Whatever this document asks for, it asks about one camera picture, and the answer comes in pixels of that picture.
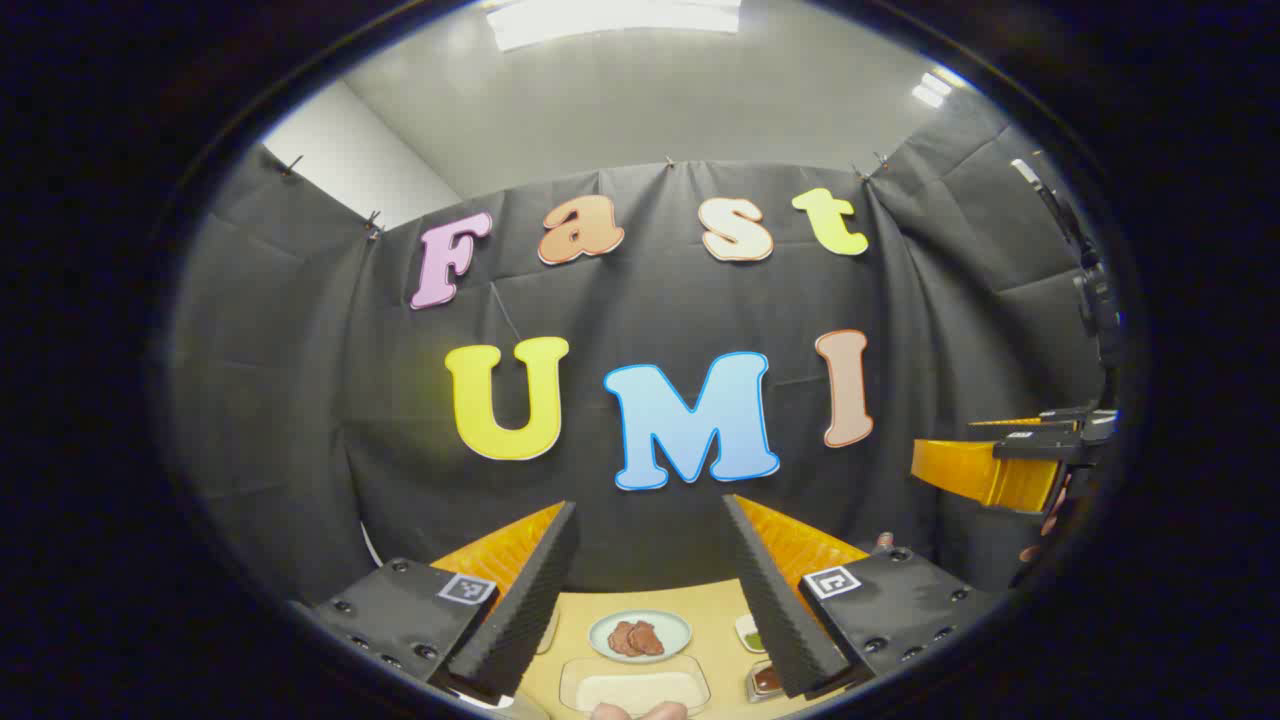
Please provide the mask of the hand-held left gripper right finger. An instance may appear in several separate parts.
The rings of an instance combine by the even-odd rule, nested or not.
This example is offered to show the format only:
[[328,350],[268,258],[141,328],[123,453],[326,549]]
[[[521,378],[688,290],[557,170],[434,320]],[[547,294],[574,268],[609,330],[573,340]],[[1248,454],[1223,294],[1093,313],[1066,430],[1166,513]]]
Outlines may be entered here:
[[1002,602],[910,548],[865,553],[742,496],[722,505],[749,611],[790,697],[899,674]]

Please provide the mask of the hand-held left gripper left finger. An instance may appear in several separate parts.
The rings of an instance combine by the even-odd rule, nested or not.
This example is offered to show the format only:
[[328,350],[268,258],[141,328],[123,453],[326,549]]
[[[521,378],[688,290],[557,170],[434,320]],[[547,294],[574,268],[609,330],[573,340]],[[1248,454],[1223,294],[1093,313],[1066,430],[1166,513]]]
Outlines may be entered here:
[[293,607],[367,666],[498,700],[517,691],[577,548],[576,506],[562,501],[434,562],[388,559],[332,597]]

